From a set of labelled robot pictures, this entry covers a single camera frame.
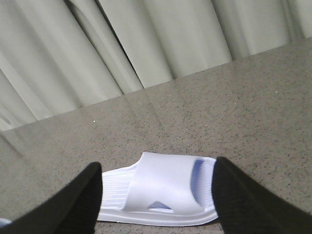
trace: white curtain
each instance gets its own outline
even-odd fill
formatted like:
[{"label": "white curtain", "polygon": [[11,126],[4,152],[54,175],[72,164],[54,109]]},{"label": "white curtain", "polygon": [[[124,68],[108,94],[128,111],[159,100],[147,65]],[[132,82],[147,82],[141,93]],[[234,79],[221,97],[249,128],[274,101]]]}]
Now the white curtain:
[{"label": "white curtain", "polygon": [[2,0],[0,130],[310,37],[311,12],[311,0]]}]

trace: speckled floor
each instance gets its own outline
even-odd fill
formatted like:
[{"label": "speckled floor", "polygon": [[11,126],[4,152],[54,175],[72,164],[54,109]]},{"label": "speckled floor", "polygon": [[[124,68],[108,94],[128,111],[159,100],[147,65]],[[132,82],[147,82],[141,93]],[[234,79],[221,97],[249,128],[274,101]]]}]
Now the speckled floor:
[{"label": "speckled floor", "polygon": [[[143,151],[226,156],[312,212],[312,39],[6,131],[0,216],[15,219],[89,162],[103,171]],[[98,222],[96,233],[222,234],[220,224],[166,228]]]}]

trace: curtain fold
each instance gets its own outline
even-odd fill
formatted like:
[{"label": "curtain fold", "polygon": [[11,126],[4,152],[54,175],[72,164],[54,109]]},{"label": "curtain fold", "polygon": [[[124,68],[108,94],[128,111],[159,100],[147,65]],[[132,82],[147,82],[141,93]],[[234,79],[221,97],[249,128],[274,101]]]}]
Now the curtain fold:
[{"label": "curtain fold", "polygon": [[1,1],[0,130],[311,37],[311,12],[310,0]]}]

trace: fabric drape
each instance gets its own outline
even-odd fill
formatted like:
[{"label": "fabric drape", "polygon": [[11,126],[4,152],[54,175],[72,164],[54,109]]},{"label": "fabric drape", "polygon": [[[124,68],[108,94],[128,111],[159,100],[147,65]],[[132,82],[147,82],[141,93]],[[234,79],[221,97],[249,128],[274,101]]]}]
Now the fabric drape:
[{"label": "fabric drape", "polygon": [[310,0],[1,1],[0,130],[310,37],[311,12]]}]

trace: white slipper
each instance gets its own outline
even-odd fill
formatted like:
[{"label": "white slipper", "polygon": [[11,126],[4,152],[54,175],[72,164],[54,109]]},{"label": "white slipper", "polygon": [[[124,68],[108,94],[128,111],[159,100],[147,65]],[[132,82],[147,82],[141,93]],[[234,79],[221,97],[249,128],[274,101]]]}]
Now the white slipper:
[{"label": "white slipper", "polygon": [[215,159],[144,152],[130,167],[102,173],[98,220],[191,226],[217,218],[211,194]]}]

